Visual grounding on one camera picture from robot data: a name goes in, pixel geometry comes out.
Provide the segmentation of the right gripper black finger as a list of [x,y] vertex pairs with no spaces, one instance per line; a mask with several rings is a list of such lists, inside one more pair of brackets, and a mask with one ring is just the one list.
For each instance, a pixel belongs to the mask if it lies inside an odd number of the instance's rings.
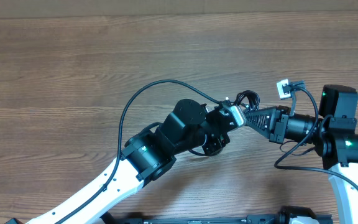
[[273,106],[273,107],[268,107],[268,108],[263,108],[260,110],[256,110],[256,111],[249,111],[247,113],[245,113],[245,117],[246,119],[251,119],[251,117],[254,116],[270,116],[272,117],[275,114],[277,107]]
[[249,127],[265,138],[270,136],[270,118],[268,116],[251,116],[249,118]]

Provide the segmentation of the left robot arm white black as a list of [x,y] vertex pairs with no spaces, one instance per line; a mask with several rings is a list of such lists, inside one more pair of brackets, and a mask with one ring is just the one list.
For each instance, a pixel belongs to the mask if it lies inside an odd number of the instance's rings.
[[212,111],[194,100],[180,100],[163,123],[144,128],[125,143],[93,181],[30,223],[96,223],[120,201],[172,168],[175,156],[201,146],[207,156],[229,143],[228,132],[246,119],[240,107],[220,102]]

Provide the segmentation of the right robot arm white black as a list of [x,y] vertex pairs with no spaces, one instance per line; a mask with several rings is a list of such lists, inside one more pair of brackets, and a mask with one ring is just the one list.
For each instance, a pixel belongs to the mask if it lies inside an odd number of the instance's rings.
[[[246,111],[246,126],[269,141],[295,146],[274,166],[281,170],[302,170],[328,174],[333,188],[339,221],[358,223],[358,134],[356,108],[358,93],[343,85],[325,85],[319,103],[313,102],[315,115],[294,112],[293,106],[274,106]],[[323,166],[283,166],[281,161],[300,146],[312,144]]]

